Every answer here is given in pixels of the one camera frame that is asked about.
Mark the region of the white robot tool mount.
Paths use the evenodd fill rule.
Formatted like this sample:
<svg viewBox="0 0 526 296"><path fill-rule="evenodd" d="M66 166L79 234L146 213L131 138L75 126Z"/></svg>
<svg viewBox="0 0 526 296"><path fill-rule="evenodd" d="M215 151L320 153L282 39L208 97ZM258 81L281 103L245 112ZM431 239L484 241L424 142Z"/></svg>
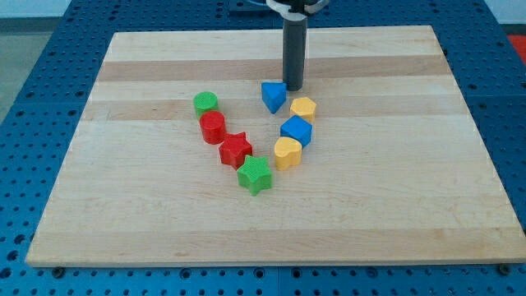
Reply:
<svg viewBox="0 0 526 296"><path fill-rule="evenodd" d="M272 11L279 13L285 20L304 20L317 14L330 3L330 0L266 0Z"/></svg>

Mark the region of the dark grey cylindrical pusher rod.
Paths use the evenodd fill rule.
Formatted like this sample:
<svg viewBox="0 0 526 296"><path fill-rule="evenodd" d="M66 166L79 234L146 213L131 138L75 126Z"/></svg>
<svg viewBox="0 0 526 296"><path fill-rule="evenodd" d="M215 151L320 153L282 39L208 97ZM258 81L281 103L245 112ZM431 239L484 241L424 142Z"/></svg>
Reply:
<svg viewBox="0 0 526 296"><path fill-rule="evenodd" d="M301 21L284 20L283 81L288 91L302 89L307 41L307 18Z"/></svg>

